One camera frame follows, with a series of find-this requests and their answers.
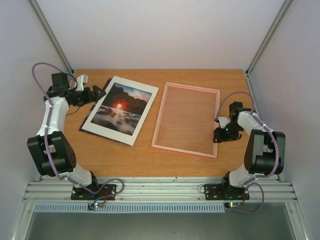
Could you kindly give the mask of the dark backing sheet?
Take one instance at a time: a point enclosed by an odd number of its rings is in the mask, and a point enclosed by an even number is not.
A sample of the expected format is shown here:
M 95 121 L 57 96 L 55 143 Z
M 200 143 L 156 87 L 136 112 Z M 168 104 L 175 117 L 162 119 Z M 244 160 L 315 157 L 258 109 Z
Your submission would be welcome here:
M 106 95 L 94 105 L 80 130 L 132 146 L 135 128 L 127 110 L 132 89 L 132 81 L 114 76 L 106 87 Z

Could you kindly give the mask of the sunset landscape photo white border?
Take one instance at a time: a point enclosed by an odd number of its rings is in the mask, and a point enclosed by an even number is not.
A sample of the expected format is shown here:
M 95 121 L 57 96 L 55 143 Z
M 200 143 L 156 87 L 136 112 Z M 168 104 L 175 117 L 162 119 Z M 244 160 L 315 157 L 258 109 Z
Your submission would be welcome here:
M 133 146 L 159 88 L 114 76 L 81 131 Z

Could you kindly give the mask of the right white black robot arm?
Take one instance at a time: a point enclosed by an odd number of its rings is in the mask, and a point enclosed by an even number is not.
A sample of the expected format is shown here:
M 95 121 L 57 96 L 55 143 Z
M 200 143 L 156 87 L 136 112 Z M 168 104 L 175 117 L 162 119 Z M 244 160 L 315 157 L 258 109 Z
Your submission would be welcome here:
M 250 184 L 283 171 L 286 136 L 268 127 L 254 110 L 245 108 L 242 102 L 231 103 L 229 117 L 217 117 L 215 121 L 219 124 L 213 132 L 215 144 L 240 140 L 242 132 L 247 133 L 249 139 L 244 163 L 227 172 L 219 184 L 207 185 L 206 199 L 247 200 Z

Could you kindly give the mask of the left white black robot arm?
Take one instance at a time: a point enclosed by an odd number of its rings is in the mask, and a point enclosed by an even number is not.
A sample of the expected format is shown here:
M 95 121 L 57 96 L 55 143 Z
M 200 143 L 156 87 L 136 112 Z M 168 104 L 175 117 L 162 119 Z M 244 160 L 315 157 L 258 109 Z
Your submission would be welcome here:
M 96 85 L 86 87 L 88 77 L 83 74 L 74 79 L 71 88 L 67 73 L 54 73 L 52 85 L 44 96 L 45 113 L 36 136 L 27 140 L 27 147 L 41 176 L 68 180 L 77 194 L 96 199 L 101 193 L 96 176 L 82 168 L 75 151 L 64 135 L 65 118 L 70 106 L 81 108 L 96 103 L 106 95 L 105 89 Z

